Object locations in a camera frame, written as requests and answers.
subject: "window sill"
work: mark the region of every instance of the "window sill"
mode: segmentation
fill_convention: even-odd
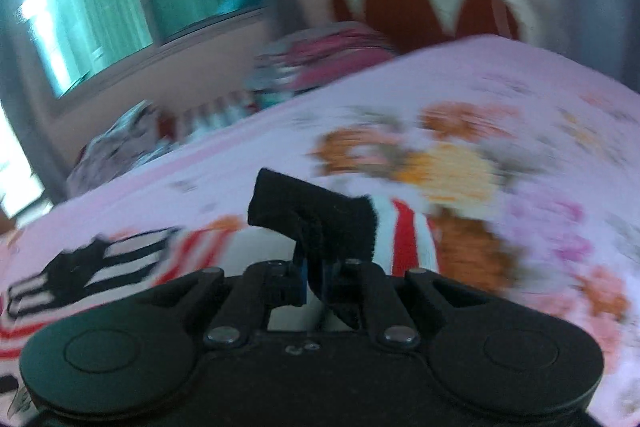
[[[92,76],[79,86],[71,89],[62,97],[55,97],[49,84],[44,86],[46,93],[43,93],[47,101],[47,109],[52,118],[57,118],[81,105],[82,102],[97,96],[98,93],[111,86],[125,80],[128,76],[148,68],[155,62],[177,54],[201,42],[215,38],[218,35],[233,31],[244,26],[249,26],[263,20],[265,8],[252,7],[245,11],[235,12],[228,16],[216,17],[205,20],[194,25],[187,30],[172,36],[172,40],[161,46],[149,46],[113,66],[106,68],[100,73]]]

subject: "headboard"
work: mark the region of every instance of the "headboard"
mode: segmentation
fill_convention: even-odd
[[[336,21],[361,20],[401,53],[494,34],[541,46],[540,17],[529,0],[330,0]]]

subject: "window frame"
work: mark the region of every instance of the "window frame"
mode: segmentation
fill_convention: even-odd
[[[42,71],[42,81],[38,79],[36,90],[39,92],[50,116],[54,118],[73,110],[82,102],[97,96],[101,91],[163,58],[199,44],[200,42],[213,39],[217,35],[263,20],[266,13],[265,5],[268,2],[268,0],[262,0],[261,3],[243,10],[236,10],[226,15],[204,19],[174,35],[164,38],[158,30],[158,24],[150,0],[140,0],[143,15],[146,19],[149,33],[151,34],[152,44],[108,66],[86,81],[72,87],[62,96],[57,97],[54,87],[50,83],[46,65],[40,57],[35,42],[31,39],[30,22],[21,19],[18,15],[20,6],[24,1],[25,0],[9,0],[4,8],[4,14],[0,15],[5,17],[9,26],[10,36],[16,47],[24,50],[28,46],[30,48],[30,56],[28,58],[30,58],[31,55],[37,57],[39,70]]]

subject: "pink blanket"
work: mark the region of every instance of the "pink blanket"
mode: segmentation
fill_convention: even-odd
[[[606,375],[590,412],[609,427],[635,427],[639,122],[640,96],[557,55],[492,37],[431,48],[259,113],[57,207],[5,245],[2,288],[99,234],[242,220],[255,176],[268,167],[431,214],[445,275],[594,336]],[[234,274],[290,255],[273,234],[266,253],[257,248],[263,233],[236,233],[216,263]],[[0,319],[2,349],[14,339],[9,318]],[[15,359],[2,368],[16,373]],[[0,419],[12,406],[10,421],[20,425],[16,399],[0,397]]]

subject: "silver screw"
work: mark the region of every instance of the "silver screw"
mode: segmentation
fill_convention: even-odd
[[[418,333],[407,326],[391,326],[385,331],[385,340],[391,344],[411,344]]]
[[[305,349],[307,351],[317,351],[318,349],[320,349],[320,344],[316,344],[315,342],[308,342],[305,343]]]
[[[284,351],[288,355],[293,355],[294,357],[297,357],[299,355],[302,355],[302,352],[304,351],[304,349],[296,346],[287,346],[284,348]]]
[[[240,331],[232,326],[220,326],[209,331],[207,338],[216,344],[230,346],[240,339]]]

